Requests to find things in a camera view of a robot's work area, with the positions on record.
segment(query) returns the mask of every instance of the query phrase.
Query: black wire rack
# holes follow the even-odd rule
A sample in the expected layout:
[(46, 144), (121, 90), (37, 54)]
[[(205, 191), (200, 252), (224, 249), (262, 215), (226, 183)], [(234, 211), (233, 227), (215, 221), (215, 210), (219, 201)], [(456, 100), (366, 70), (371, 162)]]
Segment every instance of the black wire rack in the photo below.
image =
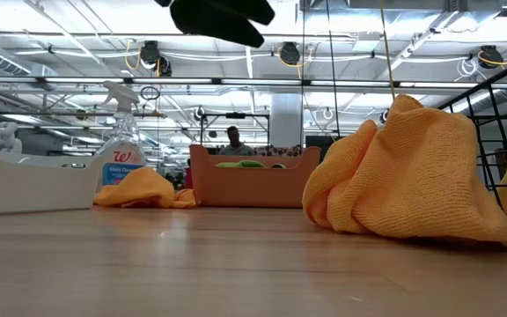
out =
[(438, 108), (466, 114), (473, 121), (479, 144), (478, 174), (487, 190), (494, 193), (500, 207), (497, 189), (507, 187), (499, 184), (507, 170), (507, 90), (497, 87), (504, 80), (507, 83), (507, 69)]

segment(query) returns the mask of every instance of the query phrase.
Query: bottle label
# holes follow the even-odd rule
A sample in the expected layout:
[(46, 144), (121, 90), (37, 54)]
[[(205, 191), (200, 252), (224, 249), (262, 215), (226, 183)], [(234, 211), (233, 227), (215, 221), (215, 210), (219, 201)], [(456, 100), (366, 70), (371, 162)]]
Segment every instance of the bottle label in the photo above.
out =
[(118, 185), (126, 175), (142, 166), (106, 163), (103, 165), (103, 185)]

